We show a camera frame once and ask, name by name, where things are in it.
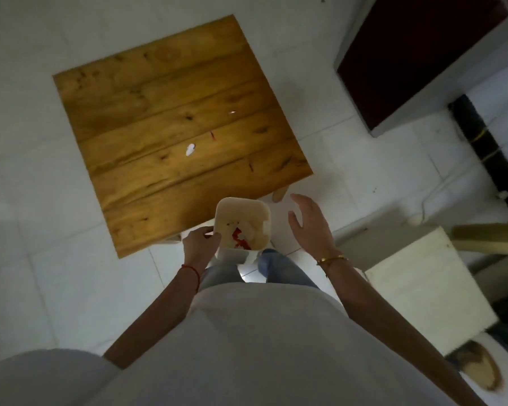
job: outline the gold bracelet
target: gold bracelet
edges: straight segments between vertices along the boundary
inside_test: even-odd
[[[327,262],[327,261],[332,261],[333,259],[344,259],[345,261],[348,260],[348,258],[344,255],[339,255],[338,257],[333,257],[333,258],[322,258],[322,259],[319,259],[318,261],[316,261],[316,264],[318,266],[322,265],[323,263]]]

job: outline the hand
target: hand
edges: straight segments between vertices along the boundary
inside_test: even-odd
[[[303,216],[301,226],[295,213],[288,211],[288,223],[299,245],[317,261],[340,255],[318,204],[304,195],[291,194],[290,197],[298,205]]]
[[[186,238],[183,239],[183,247],[185,250],[185,265],[194,267],[201,275],[209,261],[217,252],[218,245],[222,236],[213,232],[212,226],[203,226],[195,231],[191,231]]]

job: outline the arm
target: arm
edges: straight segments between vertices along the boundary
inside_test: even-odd
[[[220,244],[220,234],[206,235],[212,227],[190,232],[183,240],[185,265],[200,277]],[[182,267],[175,278],[103,355],[121,369],[127,368],[183,321],[199,287],[198,276]]]
[[[337,257],[329,226],[311,198],[292,194],[299,205],[303,226],[290,211],[288,220],[299,245],[315,260]],[[354,322],[415,366],[461,406],[485,406],[440,353],[366,282],[349,261],[322,263],[342,305]]]

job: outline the person's left hand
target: person's left hand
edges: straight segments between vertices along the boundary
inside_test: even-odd
[[[183,239],[183,247],[185,250],[185,265],[192,266],[201,275],[209,261],[217,252],[218,245],[222,235],[215,232],[213,235],[207,235],[213,232],[212,226],[203,226],[191,231],[186,238]]]

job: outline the red string bracelet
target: red string bracelet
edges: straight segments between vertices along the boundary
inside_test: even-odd
[[[181,265],[181,269],[183,269],[183,268],[190,268],[192,271],[194,271],[196,273],[196,276],[198,277],[198,287],[196,288],[196,293],[198,293],[198,291],[199,291],[199,285],[202,283],[202,279],[199,276],[198,270],[196,268],[194,268],[193,266],[190,266],[190,265]]]

